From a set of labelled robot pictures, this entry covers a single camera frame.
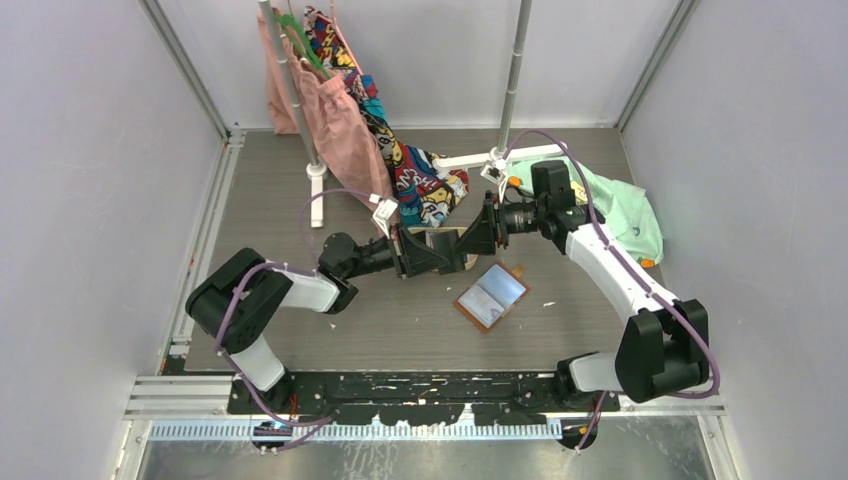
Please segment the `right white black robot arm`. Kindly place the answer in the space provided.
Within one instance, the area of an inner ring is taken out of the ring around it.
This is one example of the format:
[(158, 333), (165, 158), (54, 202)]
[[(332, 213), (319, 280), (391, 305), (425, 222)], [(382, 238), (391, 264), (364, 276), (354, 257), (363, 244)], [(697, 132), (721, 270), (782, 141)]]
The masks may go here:
[(616, 352), (562, 362), (564, 377), (554, 386), (558, 403), (577, 411), (596, 391), (623, 393), (637, 403), (667, 395), (695, 397), (694, 387), (716, 379), (705, 307), (679, 300), (620, 251), (601, 214), (590, 204), (578, 204), (564, 162), (533, 164), (531, 185), (532, 197), (520, 202), (487, 192), (456, 248), (493, 255), (510, 236), (538, 232), (589, 275), (622, 319)]

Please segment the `pink hanging garment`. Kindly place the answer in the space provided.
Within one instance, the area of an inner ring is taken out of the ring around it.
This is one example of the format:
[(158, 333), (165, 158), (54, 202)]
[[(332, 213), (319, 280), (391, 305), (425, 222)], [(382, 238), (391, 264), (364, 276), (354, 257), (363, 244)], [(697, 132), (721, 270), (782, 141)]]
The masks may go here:
[(358, 200), (366, 208), (375, 209), (371, 195), (394, 195), (376, 138), (347, 93), (342, 77), (325, 67), (332, 75), (326, 80), (294, 48), (293, 35), (286, 35), (284, 48), (318, 156), (343, 188), (360, 192)]

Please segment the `beige oval card tray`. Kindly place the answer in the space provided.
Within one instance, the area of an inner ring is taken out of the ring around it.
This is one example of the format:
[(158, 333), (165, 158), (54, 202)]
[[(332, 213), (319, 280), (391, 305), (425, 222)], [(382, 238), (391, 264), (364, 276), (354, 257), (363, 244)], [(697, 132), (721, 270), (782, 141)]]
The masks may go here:
[(465, 230), (465, 227), (414, 227), (410, 229), (410, 233), (416, 240), (447, 259), (446, 264), (435, 269), (439, 275), (447, 275), (471, 270), (477, 262), (476, 254), (458, 249), (460, 237)]

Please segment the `green clothes hanger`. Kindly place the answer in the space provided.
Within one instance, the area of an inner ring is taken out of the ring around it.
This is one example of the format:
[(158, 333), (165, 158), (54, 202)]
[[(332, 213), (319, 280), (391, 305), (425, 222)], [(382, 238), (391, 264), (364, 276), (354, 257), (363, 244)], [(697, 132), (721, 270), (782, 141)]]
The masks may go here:
[(285, 34), (291, 33), (293, 35), (292, 43), (301, 57), (320, 72), (326, 80), (331, 79), (332, 75), (325, 69), (322, 61), (312, 50), (311, 43), (296, 18), (292, 14), (275, 14), (274, 18)]

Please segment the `white rack stand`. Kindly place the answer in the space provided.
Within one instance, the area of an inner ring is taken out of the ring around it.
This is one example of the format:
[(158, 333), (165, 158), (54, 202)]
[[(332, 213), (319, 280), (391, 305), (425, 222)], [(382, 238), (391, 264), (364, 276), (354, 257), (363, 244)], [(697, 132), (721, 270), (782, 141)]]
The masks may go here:
[(319, 229), (324, 226), (323, 192), (324, 181), (329, 171), (325, 162), (318, 156), (313, 143), (312, 133), (303, 110), (302, 98), (290, 68), (292, 63), (288, 60), (283, 44), (286, 34), (275, 20), (271, 2), (259, 0), (258, 4), (275, 53), (277, 69), (283, 80), (293, 117), (307, 153), (309, 163), (306, 166), (306, 174), (310, 181), (311, 195), (311, 200), (307, 201), (307, 207), (310, 211), (310, 226), (313, 229)]
[(505, 160), (502, 160), (510, 139), (511, 124), (515, 110), (519, 76), (524, 56), (526, 37), (529, 29), (532, 5), (532, 0), (520, 1), (496, 145), (488, 153), (438, 158), (434, 161), (434, 166), (438, 171), (482, 167), (488, 163), (498, 165), (499, 163), (504, 164), (506, 161), (510, 160), (525, 161), (554, 157), (562, 153), (562, 150), (554, 144), (524, 147), (514, 149)]

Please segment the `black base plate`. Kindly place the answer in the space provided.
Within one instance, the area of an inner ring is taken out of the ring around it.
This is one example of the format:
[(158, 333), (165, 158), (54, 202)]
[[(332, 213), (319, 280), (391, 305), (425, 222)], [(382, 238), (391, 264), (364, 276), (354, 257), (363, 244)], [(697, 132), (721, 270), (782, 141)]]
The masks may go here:
[(290, 372), (257, 405), (233, 381), (230, 415), (255, 447), (336, 441), (547, 440), (586, 449), (593, 413), (618, 397), (580, 393), (553, 372)]

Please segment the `left white rack stand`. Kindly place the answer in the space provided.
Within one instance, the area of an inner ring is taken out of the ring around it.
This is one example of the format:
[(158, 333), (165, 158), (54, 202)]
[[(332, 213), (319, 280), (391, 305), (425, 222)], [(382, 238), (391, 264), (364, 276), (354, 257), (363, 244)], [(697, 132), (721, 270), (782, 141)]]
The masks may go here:
[(307, 153), (309, 163), (306, 166), (306, 174), (310, 181), (311, 195), (311, 200), (307, 201), (307, 207), (310, 211), (310, 226), (313, 229), (319, 229), (324, 226), (323, 192), (324, 181), (329, 171), (325, 162), (318, 156), (313, 143), (312, 133), (303, 110), (302, 98), (290, 68), (292, 63), (288, 60), (283, 44), (286, 34), (275, 20), (271, 2), (259, 0), (258, 4), (275, 53), (277, 69), (283, 80), (293, 117)]

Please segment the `colourful comic print garment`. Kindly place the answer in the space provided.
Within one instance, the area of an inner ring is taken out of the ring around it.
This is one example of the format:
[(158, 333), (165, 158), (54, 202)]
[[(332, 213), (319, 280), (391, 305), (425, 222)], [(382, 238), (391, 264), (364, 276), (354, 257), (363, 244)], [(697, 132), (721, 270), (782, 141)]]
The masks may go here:
[(398, 140), (390, 127), (372, 76), (358, 65), (351, 48), (332, 18), (307, 6), (304, 32), (312, 51), (328, 70), (340, 75), (345, 89), (357, 103), (360, 114), (375, 137), (387, 166), (392, 189), (400, 203), (400, 217), (408, 226), (439, 227), (469, 193), (465, 169), (439, 170), (442, 158)]

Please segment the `brown leather card holder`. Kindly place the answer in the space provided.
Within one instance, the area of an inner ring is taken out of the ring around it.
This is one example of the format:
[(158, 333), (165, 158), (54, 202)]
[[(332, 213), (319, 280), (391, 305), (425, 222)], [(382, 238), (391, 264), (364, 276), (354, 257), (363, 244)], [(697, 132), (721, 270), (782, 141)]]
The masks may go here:
[(524, 267), (502, 262), (489, 267), (453, 302), (454, 307), (482, 333), (489, 333), (528, 294)]

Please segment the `right white rack stand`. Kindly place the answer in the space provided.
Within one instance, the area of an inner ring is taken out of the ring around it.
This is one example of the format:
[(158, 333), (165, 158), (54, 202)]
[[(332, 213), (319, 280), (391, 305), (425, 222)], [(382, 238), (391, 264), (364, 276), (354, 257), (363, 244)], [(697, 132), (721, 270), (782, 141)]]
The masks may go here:
[(502, 160), (510, 139), (511, 124), (515, 110), (519, 76), (524, 56), (526, 37), (529, 29), (532, 5), (532, 0), (520, 1), (496, 145), (488, 153), (438, 158), (434, 161), (434, 166), (438, 171), (482, 167), (488, 163), (498, 165), (499, 163), (504, 164), (506, 161), (510, 160), (525, 161), (554, 157), (562, 153), (562, 150), (554, 144), (524, 147), (514, 149), (505, 160)]

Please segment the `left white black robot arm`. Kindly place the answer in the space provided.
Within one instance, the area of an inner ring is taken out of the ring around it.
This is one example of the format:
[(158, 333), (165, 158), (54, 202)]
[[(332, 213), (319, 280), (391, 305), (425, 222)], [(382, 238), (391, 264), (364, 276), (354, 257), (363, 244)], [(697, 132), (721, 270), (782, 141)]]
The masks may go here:
[(468, 263), (458, 249), (463, 232), (397, 226), (389, 236), (363, 244), (347, 233), (334, 233), (323, 243), (316, 270), (309, 273), (292, 271), (243, 248), (189, 294), (185, 312), (214, 338), (218, 353), (253, 388), (255, 403), (277, 413), (292, 397), (289, 371), (264, 337), (279, 308), (337, 314), (358, 293), (353, 278), (382, 271), (401, 279), (462, 272)]

